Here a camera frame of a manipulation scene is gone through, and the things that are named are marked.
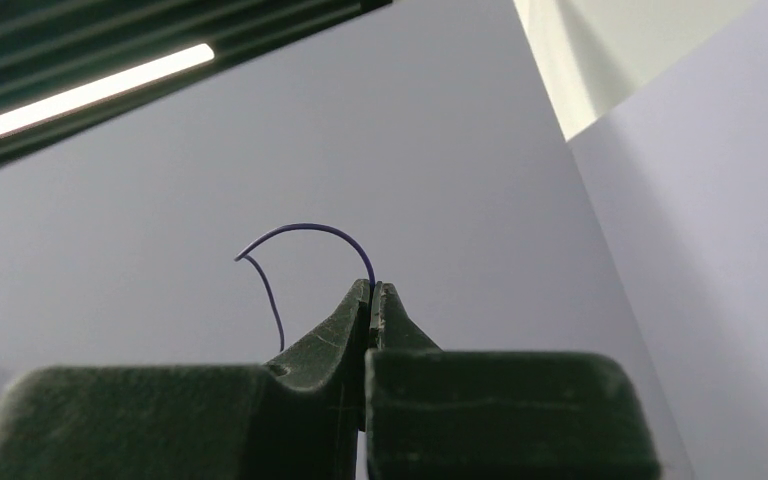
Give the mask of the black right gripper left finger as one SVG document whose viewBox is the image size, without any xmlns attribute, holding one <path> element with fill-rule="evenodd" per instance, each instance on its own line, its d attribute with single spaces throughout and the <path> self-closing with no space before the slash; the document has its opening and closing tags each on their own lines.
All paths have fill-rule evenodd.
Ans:
<svg viewBox="0 0 768 480">
<path fill-rule="evenodd" d="M 265 364 L 29 372 L 0 397 L 0 479 L 352 479 L 370 297 Z"/>
</svg>

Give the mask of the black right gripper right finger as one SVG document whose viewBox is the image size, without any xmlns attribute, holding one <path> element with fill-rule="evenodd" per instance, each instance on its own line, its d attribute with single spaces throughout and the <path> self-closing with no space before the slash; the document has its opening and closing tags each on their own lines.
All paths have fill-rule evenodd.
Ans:
<svg viewBox="0 0 768 480">
<path fill-rule="evenodd" d="M 657 479 L 635 388 L 576 351 L 445 351 L 394 285 L 372 297 L 365 357 L 373 479 Z"/>
</svg>

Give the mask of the ceiling light strip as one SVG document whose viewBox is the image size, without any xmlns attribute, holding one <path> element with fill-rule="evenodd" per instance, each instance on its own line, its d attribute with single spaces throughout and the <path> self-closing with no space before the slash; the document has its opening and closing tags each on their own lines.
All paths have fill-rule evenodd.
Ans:
<svg viewBox="0 0 768 480">
<path fill-rule="evenodd" d="M 0 114 L 0 138 L 210 63 L 201 43 Z"/>
</svg>

